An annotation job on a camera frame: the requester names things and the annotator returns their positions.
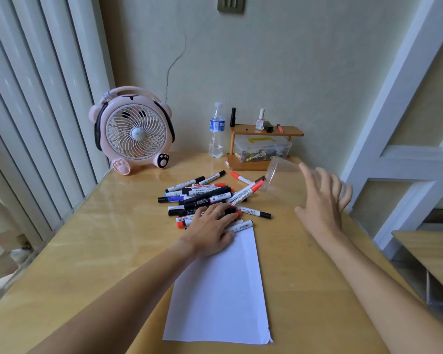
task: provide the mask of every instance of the fan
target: fan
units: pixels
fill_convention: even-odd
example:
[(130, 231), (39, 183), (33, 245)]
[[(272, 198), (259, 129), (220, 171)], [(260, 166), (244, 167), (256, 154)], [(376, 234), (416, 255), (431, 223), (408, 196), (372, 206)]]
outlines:
[[(118, 95), (125, 90), (141, 95)], [(175, 140), (171, 117), (171, 108), (166, 103), (133, 86), (106, 92), (89, 112), (89, 119), (95, 124), (95, 145), (123, 175), (128, 175), (135, 166), (167, 166), (167, 151)]]

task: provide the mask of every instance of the fan ear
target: fan ear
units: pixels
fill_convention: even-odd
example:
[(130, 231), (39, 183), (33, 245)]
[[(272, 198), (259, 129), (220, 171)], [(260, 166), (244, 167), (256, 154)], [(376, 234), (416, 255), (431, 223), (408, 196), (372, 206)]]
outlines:
[(172, 118), (172, 110), (171, 107), (167, 103), (160, 103), (160, 106), (164, 108), (169, 118)]
[(97, 117), (99, 116), (101, 108), (102, 108), (101, 104), (95, 104), (90, 108), (89, 119), (92, 123), (95, 124), (95, 122), (97, 121)]

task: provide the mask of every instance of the vertical blind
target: vertical blind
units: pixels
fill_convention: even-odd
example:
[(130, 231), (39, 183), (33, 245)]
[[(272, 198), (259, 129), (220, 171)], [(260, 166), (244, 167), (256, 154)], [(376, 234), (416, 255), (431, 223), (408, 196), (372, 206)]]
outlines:
[(107, 172), (87, 115), (113, 86), (98, 0), (0, 0), (0, 198), (32, 244)]

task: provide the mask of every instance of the yellow clip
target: yellow clip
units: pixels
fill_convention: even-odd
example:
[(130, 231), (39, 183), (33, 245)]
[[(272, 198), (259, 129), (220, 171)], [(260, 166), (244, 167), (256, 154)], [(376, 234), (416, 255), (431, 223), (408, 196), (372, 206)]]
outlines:
[(270, 136), (265, 136), (263, 138), (249, 138), (248, 142), (250, 142), (251, 144), (254, 144), (255, 142), (262, 142), (264, 140), (270, 140), (272, 142), (276, 142), (273, 138), (271, 138)]

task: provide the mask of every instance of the pile of markers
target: pile of markers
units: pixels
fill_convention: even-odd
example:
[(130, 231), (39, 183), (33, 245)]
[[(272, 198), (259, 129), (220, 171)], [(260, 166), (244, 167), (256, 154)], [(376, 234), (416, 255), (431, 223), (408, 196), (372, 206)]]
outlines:
[[(199, 207), (210, 206), (214, 203), (228, 202), (231, 207), (225, 210), (225, 215), (238, 213), (246, 213), (265, 219), (270, 219), (271, 214), (253, 210), (251, 208), (238, 206), (240, 202), (247, 200), (248, 196), (260, 189), (264, 184), (265, 177), (261, 177), (255, 181), (250, 181), (235, 172), (231, 172), (231, 175), (248, 184), (245, 188), (235, 192), (225, 183), (209, 184), (210, 182), (225, 175), (225, 171), (222, 170), (215, 175), (205, 178), (198, 177), (196, 179), (187, 181), (183, 184), (178, 184), (166, 189), (164, 197), (159, 197), (159, 203), (165, 202), (177, 202), (177, 206), (168, 207), (168, 215), (176, 216), (176, 223), (178, 228), (187, 228), (192, 222), (195, 212)], [(234, 231), (238, 232), (242, 229), (252, 227), (253, 221), (235, 221), (224, 229), (224, 232)]]

